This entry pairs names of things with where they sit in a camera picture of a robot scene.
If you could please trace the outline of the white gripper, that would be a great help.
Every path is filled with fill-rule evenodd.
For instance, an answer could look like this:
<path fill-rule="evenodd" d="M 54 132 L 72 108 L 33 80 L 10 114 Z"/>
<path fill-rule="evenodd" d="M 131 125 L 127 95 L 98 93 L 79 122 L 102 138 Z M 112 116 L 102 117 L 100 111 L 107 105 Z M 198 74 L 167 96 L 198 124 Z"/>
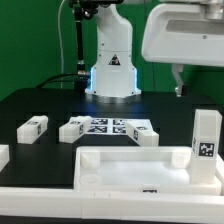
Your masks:
<path fill-rule="evenodd" d="M 178 97 L 188 86 L 182 64 L 224 67 L 224 2 L 164 2 L 149 14 L 142 42 L 146 61 L 171 63 Z"/>

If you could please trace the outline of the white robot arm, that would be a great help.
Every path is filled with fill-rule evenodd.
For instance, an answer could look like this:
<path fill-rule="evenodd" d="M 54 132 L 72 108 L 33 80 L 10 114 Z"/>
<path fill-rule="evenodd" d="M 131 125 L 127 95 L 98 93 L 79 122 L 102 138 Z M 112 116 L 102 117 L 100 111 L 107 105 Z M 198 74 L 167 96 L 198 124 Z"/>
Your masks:
<path fill-rule="evenodd" d="M 133 28 L 118 4 L 148 0 L 69 0 L 79 19 L 97 22 L 97 61 L 85 89 L 89 99 L 123 103 L 140 96 L 132 64 Z M 224 0 L 160 0 L 147 18 L 141 54 L 148 62 L 168 63 L 176 94 L 186 94 L 180 73 L 186 64 L 224 67 Z"/>

